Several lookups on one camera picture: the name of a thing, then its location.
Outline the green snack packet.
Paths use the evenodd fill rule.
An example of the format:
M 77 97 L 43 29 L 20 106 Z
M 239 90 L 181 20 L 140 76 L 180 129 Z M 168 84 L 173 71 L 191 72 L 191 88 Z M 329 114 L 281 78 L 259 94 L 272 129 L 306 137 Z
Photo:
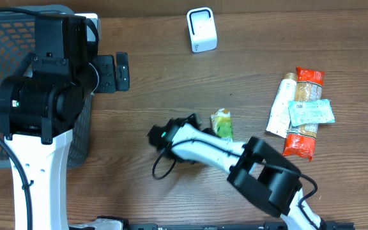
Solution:
M 210 116 L 213 132 L 222 139 L 233 141 L 232 119 L 229 109 L 221 108 Z

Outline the white tube gold cap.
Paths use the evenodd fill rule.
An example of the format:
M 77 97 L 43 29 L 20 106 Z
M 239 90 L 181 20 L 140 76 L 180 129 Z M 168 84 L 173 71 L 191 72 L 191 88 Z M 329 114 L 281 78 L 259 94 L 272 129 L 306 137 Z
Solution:
M 266 131 L 286 138 L 290 125 L 289 101 L 294 100 L 297 74 L 285 73 L 273 102 Z

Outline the spaghetti pack red ends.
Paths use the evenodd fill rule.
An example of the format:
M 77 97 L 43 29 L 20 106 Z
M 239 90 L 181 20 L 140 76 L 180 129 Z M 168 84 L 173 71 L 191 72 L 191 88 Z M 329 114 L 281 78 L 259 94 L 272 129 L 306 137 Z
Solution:
M 300 66 L 297 70 L 295 101 L 309 102 L 321 98 L 325 73 Z M 312 160 L 315 152 L 318 124 L 289 126 L 283 155 L 298 155 Z

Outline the teal wipes packet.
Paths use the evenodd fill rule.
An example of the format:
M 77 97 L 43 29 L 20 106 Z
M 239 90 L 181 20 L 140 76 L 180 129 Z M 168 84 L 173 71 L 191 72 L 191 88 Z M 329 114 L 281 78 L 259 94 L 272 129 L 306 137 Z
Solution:
M 315 101 L 289 101 L 291 125 L 297 127 L 306 124 L 334 123 L 335 116 L 328 99 Z

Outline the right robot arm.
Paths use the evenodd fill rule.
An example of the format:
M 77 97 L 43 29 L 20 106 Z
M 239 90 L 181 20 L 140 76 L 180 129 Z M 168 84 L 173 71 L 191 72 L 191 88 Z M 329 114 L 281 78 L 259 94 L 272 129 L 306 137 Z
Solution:
M 153 126 L 149 143 L 160 158 L 174 163 L 202 163 L 227 173 L 227 181 L 256 208 L 281 218 L 288 229 L 326 229 L 306 200 L 317 192 L 304 194 L 302 174 L 292 162 L 257 137 L 248 142 L 220 138 L 210 128 L 202 130 L 197 114 L 170 119 L 165 126 Z

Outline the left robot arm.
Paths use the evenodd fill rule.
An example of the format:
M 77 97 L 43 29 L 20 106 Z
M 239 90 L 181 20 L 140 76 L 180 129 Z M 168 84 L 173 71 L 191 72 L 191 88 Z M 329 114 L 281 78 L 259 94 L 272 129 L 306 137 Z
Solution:
M 0 84 L 1 146 L 10 157 L 16 229 L 69 229 L 66 171 L 73 130 L 95 93 L 130 87 L 127 54 L 100 55 L 99 20 L 37 14 L 27 67 Z

